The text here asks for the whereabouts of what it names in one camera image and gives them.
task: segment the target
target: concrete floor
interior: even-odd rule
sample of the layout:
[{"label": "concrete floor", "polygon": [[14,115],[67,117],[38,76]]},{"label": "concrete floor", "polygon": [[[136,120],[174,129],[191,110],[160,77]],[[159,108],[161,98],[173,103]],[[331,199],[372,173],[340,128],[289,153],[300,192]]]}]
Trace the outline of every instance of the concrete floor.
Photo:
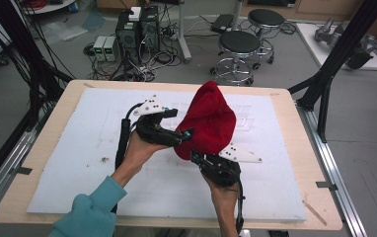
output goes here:
[{"label": "concrete floor", "polygon": [[[63,22],[67,26],[82,26],[94,11],[83,9],[77,14],[58,11],[42,17],[43,23]],[[86,78],[91,73],[91,62],[83,48],[97,36],[109,36],[115,28],[114,14],[107,17],[96,29],[72,41],[50,45],[76,78]],[[187,20],[187,29],[201,21]],[[211,34],[205,23],[196,24],[187,35]],[[209,69],[218,61],[218,37],[200,39],[187,37],[192,54],[189,64],[164,67],[158,70],[154,82],[203,84],[212,79]],[[276,55],[273,64],[263,63],[254,71],[254,87],[289,88],[314,75],[319,66],[295,33],[279,34],[271,39]],[[43,49],[40,40],[37,45]],[[299,99],[303,92],[293,95]],[[18,75],[14,65],[0,66],[0,147],[28,110],[29,89]],[[368,236],[377,236],[377,71],[341,70],[332,85],[327,123],[327,140],[336,158],[348,192],[361,218]],[[42,236],[51,229],[48,225],[0,224],[0,236]],[[178,230],[169,236],[177,236]],[[341,231],[289,231],[290,236],[349,236],[346,228]],[[262,230],[253,230],[252,236],[267,236]]]}]

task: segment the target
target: white board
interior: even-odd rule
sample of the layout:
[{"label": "white board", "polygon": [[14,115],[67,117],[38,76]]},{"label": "white board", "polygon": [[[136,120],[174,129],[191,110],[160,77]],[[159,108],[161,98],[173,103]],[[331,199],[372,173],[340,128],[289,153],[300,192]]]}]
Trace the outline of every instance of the white board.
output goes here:
[{"label": "white board", "polygon": [[[194,93],[155,92],[177,118],[161,125],[174,129]],[[90,194],[113,172],[120,120],[150,91],[89,88],[67,123],[40,177],[28,212],[66,213],[78,194]],[[246,219],[303,221],[306,213],[270,97],[224,95],[237,115],[233,141],[263,158],[242,163],[243,213]],[[198,168],[174,149],[154,154],[125,187],[118,215],[215,218],[210,190]]]},{"label": "white board", "polygon": [[[314,56],[318,64],[322,66],[325,60],[327,60],[328,55],[331,53],[332,49],[327,45],[326,42],[315,40],[315,30],[317,30],[320,26],[303,23],[298,23],[296,25],[299,29],[300,36],[308,45],[308,48],[312,52],[312,55]],[[361,68],[359,68],[359,70],[377,71],[377,55],[374,52],[370,53],[370,55],[372,55],[373,58],[366,62]],[[343,65],[341,69],[350,68],[346,65]]]}]

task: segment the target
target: desk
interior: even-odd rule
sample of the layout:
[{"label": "desk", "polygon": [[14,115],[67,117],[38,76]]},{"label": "desk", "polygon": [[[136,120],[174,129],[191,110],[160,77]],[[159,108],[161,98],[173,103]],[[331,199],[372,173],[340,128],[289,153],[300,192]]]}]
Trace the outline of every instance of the desk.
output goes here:
[{"label": "desk", "polygon": [[[81,94],[88,87],[137,89],[151,91],[195,92],[199,85],[108,82],[75,80],[64,94],[41,131],[23,166],[32,168],[29,175],[17,175],[0,203],[0,223],[52,224],[60,215],[30,214],[26,210],[38,185],[44,165],[54,150],[63,128],[68,123]],[[342,223],[337,207],[328,189],[319,189],[316,182],[324,181],[309,138],[296,107],[287,90],[269,88],[220,87],[223,94],[269,96],[278,118],[293,172],[296,177],[308,219],[304,222],[246,221],[250,229],[315,229],[339,230]],[[216,228],[216,220],[122,217],[117,225],[175,228]]]}]

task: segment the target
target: stool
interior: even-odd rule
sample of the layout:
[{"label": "stool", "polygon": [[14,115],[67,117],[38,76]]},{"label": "stool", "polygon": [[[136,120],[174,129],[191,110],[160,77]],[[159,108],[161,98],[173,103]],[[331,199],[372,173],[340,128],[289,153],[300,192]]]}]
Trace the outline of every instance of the stool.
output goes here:
[{"label": "stool", "polygon": [[220,78],[226,81],[237,83],[241,82],[252,85],[254,76],[251,67],[242,59],[257,54],[260,48],[260,41],[246,32],[227,32],[219,38],[219,47],[222,53],[232,55],[230,58],[220,60],[210,69],[211,74],[216,74],[215,80]]},{"label": "stool", "polygon": [[[259,28],[259,31],[256,32],[256,36],[261,44],[260,50],[257,53],[260,57],[259,61],[253,65],[253,68],[257,70],[260,68],[260,61],[264,55],[271,53],[271,57],[267,62],[272,63],[274,61],[274,47],[268,40],[264,39],[264,34],[265,31],[278,29],[280,25],[284,23],[284,18],[280,14],[268,9],[256,9],[248,14],[248,21],[251,25]],[[265,42],[269,44],[270,47],[264,47]]]}]

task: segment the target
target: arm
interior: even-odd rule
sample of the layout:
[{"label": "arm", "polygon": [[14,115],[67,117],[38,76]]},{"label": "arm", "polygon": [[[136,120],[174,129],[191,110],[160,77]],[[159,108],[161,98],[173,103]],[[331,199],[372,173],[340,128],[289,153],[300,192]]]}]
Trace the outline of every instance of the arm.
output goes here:
[{"label": "arm", "polygon": [[222,188],[216,186],[206,177],[203,176],[203,178],[210,187],[212,202],[216,210],[221,236],[238,237],[234,218],[235,204],[238,197],[237,185],[235,184],[232,187]]},{"label": "arm", "polygon": [[112,237],[116,215],[111,210],[126,195],[123,188],[156,151],[164,148],[132,132],[123,163],[92,194],[75,197],[71,211],[54,223],[49,237]]}]

